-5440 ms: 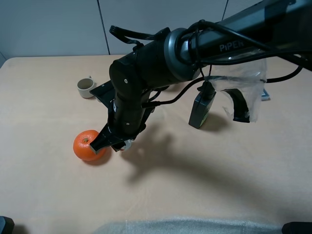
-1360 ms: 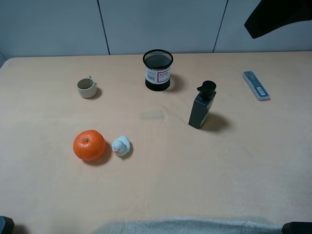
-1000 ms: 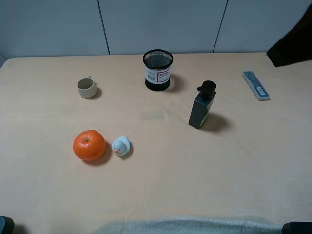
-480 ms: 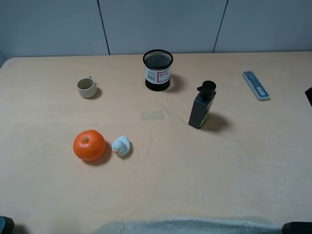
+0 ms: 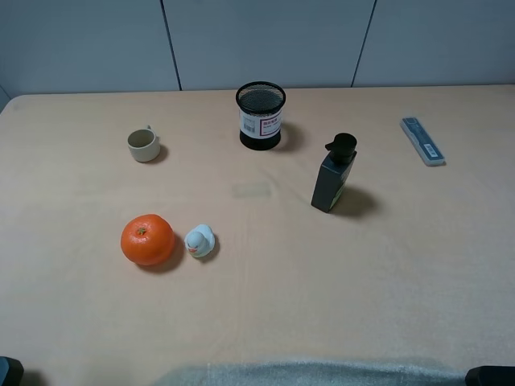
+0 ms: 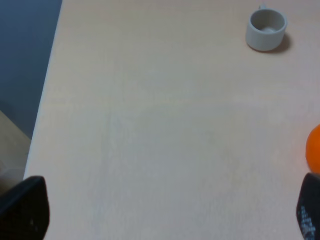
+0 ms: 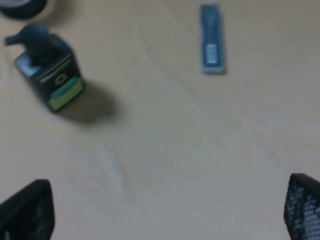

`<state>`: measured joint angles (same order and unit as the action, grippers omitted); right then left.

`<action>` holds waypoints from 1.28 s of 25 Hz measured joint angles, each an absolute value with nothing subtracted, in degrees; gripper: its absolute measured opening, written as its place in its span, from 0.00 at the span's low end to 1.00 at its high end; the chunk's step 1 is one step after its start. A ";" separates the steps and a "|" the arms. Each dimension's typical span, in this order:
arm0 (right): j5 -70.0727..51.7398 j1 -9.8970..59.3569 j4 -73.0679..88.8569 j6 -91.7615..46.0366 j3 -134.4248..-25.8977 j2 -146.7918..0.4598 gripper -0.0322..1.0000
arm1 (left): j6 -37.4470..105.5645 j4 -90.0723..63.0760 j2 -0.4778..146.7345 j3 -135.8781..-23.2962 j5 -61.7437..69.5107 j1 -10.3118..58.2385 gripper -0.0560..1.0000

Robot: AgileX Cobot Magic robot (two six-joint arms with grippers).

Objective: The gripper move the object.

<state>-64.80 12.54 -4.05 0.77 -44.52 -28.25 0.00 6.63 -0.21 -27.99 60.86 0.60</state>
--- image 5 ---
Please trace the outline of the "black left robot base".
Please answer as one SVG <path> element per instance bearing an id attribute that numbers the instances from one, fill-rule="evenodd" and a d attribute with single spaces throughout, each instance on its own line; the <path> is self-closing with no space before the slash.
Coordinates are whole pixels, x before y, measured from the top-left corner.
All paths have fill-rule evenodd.
<path id="1" fill-rule="evenodd" d="M 16 359 L 0 357 L 0 385 L 19 386 L 23 378 L 24 367 Z"/>

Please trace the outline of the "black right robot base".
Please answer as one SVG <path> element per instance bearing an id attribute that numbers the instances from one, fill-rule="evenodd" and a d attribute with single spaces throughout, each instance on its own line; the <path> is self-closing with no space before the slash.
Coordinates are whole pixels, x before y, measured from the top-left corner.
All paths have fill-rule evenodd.
<path id="1" fill-rule="evenodd" d="M 465 376 L 467 386 L 515 386 L 514 366 L 480 366 Z"/>

